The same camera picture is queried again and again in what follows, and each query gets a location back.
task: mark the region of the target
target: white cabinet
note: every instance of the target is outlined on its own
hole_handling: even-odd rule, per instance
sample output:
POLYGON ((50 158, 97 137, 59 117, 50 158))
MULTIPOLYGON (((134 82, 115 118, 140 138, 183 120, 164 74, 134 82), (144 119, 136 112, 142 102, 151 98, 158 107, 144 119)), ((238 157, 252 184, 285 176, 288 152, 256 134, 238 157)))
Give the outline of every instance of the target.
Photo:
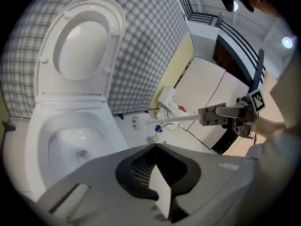
MULTIPOLYGON (((207 106, 220 103, 227 103, 227 106, 233 106, 236 98, 246 95, 248 89, 243 82, 225 72, 207 106)), ((194 121, 188 131, 208 148, 212 148, 225 133, 226 129, 223 129, 222 126, 202 126, 199 121, 194 121)))
MULTIPOLYGON (((188 113, 198 112, 199 108, 206 106, 224 73, 223 68, 194 57, 175 88, 177 90, 176 103, 184 106, 188 113)), ((192 121, 186 121, 183 128, 187 130, 192 123, 192 121)))

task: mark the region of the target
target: toilet brush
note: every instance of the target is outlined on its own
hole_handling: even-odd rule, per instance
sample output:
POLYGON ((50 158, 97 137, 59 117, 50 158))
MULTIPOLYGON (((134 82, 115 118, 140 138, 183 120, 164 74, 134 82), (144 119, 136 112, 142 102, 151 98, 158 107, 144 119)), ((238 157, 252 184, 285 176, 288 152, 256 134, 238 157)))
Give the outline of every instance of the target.
POLYGON ((170 119, 161 119, 161 120, 143 120, 143 119, 139 119, 137 116, 135 116, 132 119, 132 122, 133 122, 133 128, 135 130, 138 130, 143 125, 156 124, 156 123, 178 122, 178 121, 194 121, 194 120, 200 120, 200 119, 201 119, 201 116, 199 114, 175 117, 175 118, 170 118, 170 119))

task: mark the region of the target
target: ceiling light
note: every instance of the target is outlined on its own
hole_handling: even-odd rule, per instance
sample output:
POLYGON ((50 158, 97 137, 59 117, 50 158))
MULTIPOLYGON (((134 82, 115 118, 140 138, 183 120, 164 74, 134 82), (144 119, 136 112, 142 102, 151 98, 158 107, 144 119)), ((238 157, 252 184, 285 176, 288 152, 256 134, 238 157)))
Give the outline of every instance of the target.
POLYGON ((234 1, 234 11, 238 9, 238 4, 234 1))
POLYGON ((293 47, 293 41, 288 37, 284 37, 282 39, 282 44, 286 48, 292 48, 293 47))

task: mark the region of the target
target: toilet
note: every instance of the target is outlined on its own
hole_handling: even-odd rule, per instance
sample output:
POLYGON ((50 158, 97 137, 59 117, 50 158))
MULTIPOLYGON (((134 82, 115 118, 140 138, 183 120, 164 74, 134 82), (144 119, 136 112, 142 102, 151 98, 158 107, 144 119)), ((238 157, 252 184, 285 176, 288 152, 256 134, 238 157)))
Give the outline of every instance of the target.
POLYGON ((128 149, 107 104, 125 25, 114 0, 74 0, 46 33, 25 144, 35 201, 87 161, 128 149))
MULTIPOLYGON (((175 117, 189 116, 191 114, 187 113, 186 109, 182 105, 178 105, 175 102, 176 89, 165 86, 158 98, 159 110, 156 113, 157 119, 169 119, 175 117)), ((177 128, 182 128, 184 121, 173 122, 173 125, 166 125, 169 130, 175 130, 177 128)))

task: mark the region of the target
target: checkered fabric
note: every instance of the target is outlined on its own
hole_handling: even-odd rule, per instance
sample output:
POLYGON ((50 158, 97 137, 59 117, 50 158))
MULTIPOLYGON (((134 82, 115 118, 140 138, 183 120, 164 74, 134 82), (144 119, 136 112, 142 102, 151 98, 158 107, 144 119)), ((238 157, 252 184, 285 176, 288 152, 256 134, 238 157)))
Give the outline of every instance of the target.
MULTIPOLYGON (((31 117, 33 77, 47 29, 72 0, 34 0, 13 29, 2 54, 0 80, 8 112, 31 117)), ((126 14, 126 33, 113 74, 112 113, 147 110, 153 93, 188 31, 176 0, 115 0, 126 14)))

